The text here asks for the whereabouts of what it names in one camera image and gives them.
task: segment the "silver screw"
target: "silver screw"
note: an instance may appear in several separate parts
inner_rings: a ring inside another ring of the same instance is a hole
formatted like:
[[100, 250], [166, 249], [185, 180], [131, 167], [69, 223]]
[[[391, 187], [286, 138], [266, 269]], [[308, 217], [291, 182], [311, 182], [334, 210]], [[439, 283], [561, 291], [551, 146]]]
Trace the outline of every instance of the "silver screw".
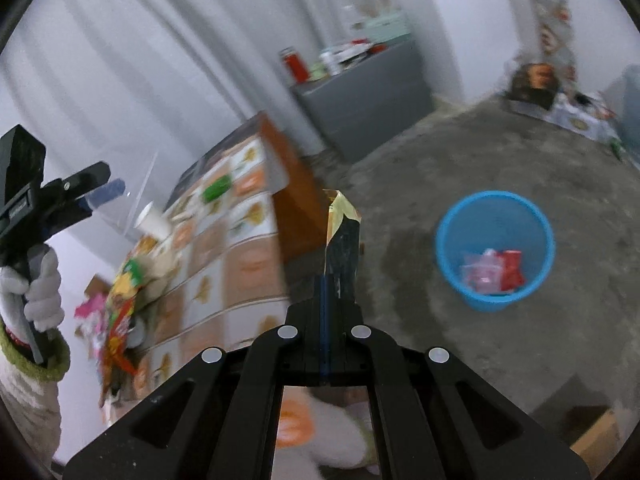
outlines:
[[432, 348], [429, 350], [429, 359], [434, 363], [446, 363], [449, 360], [449, 352], [444, 348]]
[[298, 335], [298, 329], [293, 325], [283, 325], [278, 329], [278, 335], [283, 339], [293, 339]]
[[220, 361], [220, 359], [222, 359], [222, 350], [220, 350], [220, 348], [207, 348], [202, 353], [202, 360], [206, 363], [217, 363], [218, 361]]
[[371, 335], [371, 329], [366, 325], [356, 325], [351, 329], [351, 335], [358, 339], [366, 339]]

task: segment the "bucket rim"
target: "bucket rim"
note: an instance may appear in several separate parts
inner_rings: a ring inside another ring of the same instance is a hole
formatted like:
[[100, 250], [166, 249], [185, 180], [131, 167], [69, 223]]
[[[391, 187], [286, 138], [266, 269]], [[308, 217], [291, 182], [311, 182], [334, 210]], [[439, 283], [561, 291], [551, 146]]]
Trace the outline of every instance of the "bucket rim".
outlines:
[[[529, 285], [526, 285], [522, 290], [519, 290], [518, 292], [509, 294], [507, 296], [486, 296], [484, 294], [478, 294], [477, 292], [466, 288], [466, 286], [464, 286], [463, 283], [460, 282], [457, 273], [454, 272], [453, 269], [451, 269], [448, 259], [444, 256], [444, 244], [449, 232], [449, 225], [451, 224], [453, 218], [463, 208], [465, 208], [472, 202], [490, 197], [516, 200], [517, 202], [520, 202], [522, 205], [526, 206], [536, 216], [536, 219], [542, 225], [546, 237], [546, 256], [545, 261], [542, 265], [542, 269], [540, 270], [536, 278], [529, 283]], [[546, 218], [545, 214], [531, 200], [528, 200], [518, 194], [509, 191], [481, 191], [464, 197], [462, 200], [452, 206], [449, 211], [447, 211], [446, 215], [444, 215], [444, 218], [440, 222], [438, 231], [436, 233], [436, 260], [441, 272], [444, 274], [445, 279], [449, 282], [449, 285], [455, 288], [460, 294], [466, 296], [471, 300], [479, 301], [481, 303], [513, 303], [514, 301], [519, 301], [523, 298], [526, 298], [545, 281], [546, 277], [551, 271], [555, 256], [556, 242], [554, 240], [554, 233], [553, 229], [551, 228], [551, 224], [549, 223], [549, 220]]]

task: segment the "gray box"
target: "gray box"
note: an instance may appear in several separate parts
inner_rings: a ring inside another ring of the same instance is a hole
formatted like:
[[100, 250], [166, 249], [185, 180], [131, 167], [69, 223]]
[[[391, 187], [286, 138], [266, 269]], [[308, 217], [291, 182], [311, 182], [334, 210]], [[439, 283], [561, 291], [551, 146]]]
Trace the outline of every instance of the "gray box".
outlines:
[[292, 88], [316, 128], [356, 162], [434, 110], [413, 38], [340, 75]]

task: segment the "white cup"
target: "white cup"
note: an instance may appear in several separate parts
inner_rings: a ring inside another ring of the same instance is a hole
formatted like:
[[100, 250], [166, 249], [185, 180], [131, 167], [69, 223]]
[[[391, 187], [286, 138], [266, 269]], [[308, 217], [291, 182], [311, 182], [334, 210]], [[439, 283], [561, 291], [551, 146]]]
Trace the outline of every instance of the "white cup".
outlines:
[[136, 220], [136, 229], [141, 230], [145, 235], [149, 235], [158, 242], [164, 242], [173, 231], [171, 222], [162, 216], [162, 212], [154, 207], [153, 202], [149, 202], [142, 210]]

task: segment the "gloved hand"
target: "gloved hand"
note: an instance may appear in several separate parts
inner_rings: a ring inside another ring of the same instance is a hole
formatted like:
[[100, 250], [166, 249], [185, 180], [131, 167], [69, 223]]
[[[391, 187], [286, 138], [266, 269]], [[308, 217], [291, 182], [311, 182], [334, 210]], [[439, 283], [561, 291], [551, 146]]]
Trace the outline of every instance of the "gloved hand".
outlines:
[[65, 318], [60, 299], [60, 273], [58, 272], [58, 256], [49, 248], [42, 259], [40, 276], [33, 280], [31, 286], [18, 272], [11, 267], [0, 269], [0, 317], [7, 330], [24, 344], [28, 337], [20, 324], [20, 311], [24, 295], [27, 304], [24, 315], [33, 321], [38, 332], [55, 328]]

